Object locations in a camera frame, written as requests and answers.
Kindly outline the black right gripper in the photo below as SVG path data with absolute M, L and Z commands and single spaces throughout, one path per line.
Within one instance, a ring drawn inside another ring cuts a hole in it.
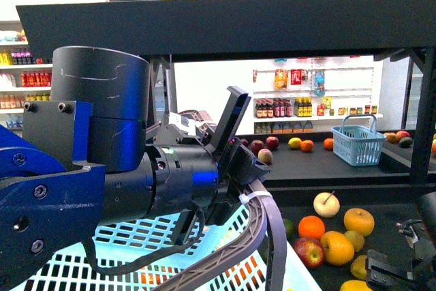
M 396 226 L 406 244 L 386 254 L 368 250 L 366 285 L 372 290 L 434 290 L 435 246 L 426 226 L 421 219 Z

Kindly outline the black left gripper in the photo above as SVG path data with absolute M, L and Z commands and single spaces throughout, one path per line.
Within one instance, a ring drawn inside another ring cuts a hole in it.
M 194 210 L 197 206 L 213 215 L 222 204 L 237 201 L 238 190 L 270 172 L 236 136 L 224 152 L 214 156 L 208 147 L 216 126 L 194 135 L 171 123 L 161 125 L 155 140 L 146 147 L 145 157 L 153 169 L 153 200 L 149 216 Z M 241 195 L 249 210 L 249 222 L 233 241 L 201 261 L 158 285 L 156 290 L 195 290 L 249 257 L 266 234 L 266 209 L 262 200 L 269 192 Z

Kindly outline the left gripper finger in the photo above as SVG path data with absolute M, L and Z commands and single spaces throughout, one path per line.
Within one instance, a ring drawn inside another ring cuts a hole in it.
M 252 182 L 251 190 L 257 193 L 267 220 L 269 253 L 265 290 L 282 290 L 287 260 L 287 237 L 282 216 L 277 203 L 260 180 Z

